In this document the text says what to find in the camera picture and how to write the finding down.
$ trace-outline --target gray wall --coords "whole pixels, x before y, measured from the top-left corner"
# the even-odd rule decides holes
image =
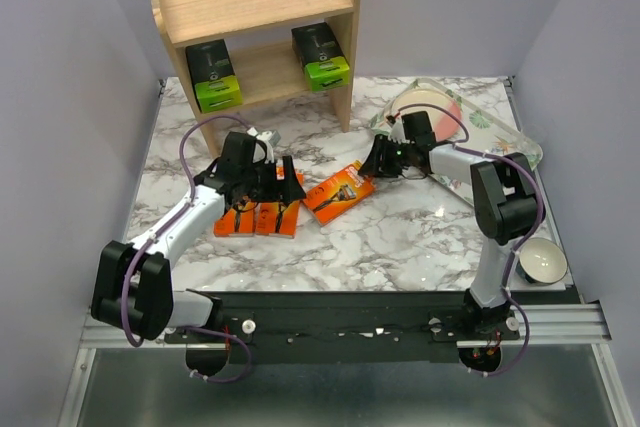
[[[158,76],[174,75],[149,0],[118,0]],[[513,74],[558,0],[362,0],[357,73]],[[286,38],[286,29],[252,35]]]
[[[116,0],[0,5],[0,424],[55,425],[158,84]]]
[[[600,299],[640,419],[640,0],[561,0],[516,78],[577,285]]]

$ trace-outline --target marble surface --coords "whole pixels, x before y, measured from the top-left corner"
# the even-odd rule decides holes
[[[277,129],[276,155],[291,154],[308,189],[354,160],[364,160],[370,118],[413,78],[357,78],[351,131],[342,133],[326,94],[311,94],[243,112],[259,130]],[[438,82],[515,127],[499,79],[438,78]],[[168,79],[129,237],[154,224],[186,192],[178,161],[193,116],[177,79]],[[239,129],[231,121],[221,128]],[[192,171],[210,163],[199,133],[187,147]],[[377,191],[326,226],[301,207],[295,239],[217,238],[211,231],[173,270],[175,289],[209,290],[461,290],[474,277],[481,234],[472,208],[433,181],[377,182]]]

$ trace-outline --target orange box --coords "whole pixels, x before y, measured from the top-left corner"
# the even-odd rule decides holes
[[[278,166],[276,174],[279,179],[282,178],[282,167]],[[296,177],[300,185],[302,185],[304,176],[296,173]],[[286,207],[281,202],[260,204],[260,212],[258,213],[258,221],[256,222],[256,234],[295,237],[299,211],[299,200],[292,202]]]
[[[355,161],[307,192],[304,205],[322,225],[349,210],[375,190],[371,179],[358,175],[361,165]]]
[[[213,224],[216,237],[248,237],[255,228],[255,210],[258,204],[247,202],[241,212],[230,209],[220,220]]]

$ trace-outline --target transparent tray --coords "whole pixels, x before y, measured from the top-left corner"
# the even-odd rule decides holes
[[[532,169],[535,169],[540,163],[540,160],[542,160],[542,148],[533,140],[509,127],[500,119],[472,102],[460,97],[442,84],[428,78],[414,80],[402,93],[389,101],[379,114],[371,119],[369,127],[376,134],[389,134],[391,125],[387,121],[387,116],[392,113],[395,100],[405,94],[405,92],[413,89],[431,89],[447,95],[453,102],[458,104],[462,114],[462,122],[467,129],[469,129],[470,135],[469,142],[465,144],[465,147],[498,155],[522,152],[527,156]],[[452,137],[452,140],[461,137],[462,133],[458,131]],[[450,179],[444,175],[432,175],[431,177],[473,205],[473,195],[470,185],[464,184],[459,180]]]

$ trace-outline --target black and green box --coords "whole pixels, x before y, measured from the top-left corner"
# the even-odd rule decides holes
[[[291,29],[293,50],[312,92],[349,83],[349,64],[326,22]]]
[[[242,93],[224,40],[191,45],[186,54],[191,83],[203,114],[242,104]]]

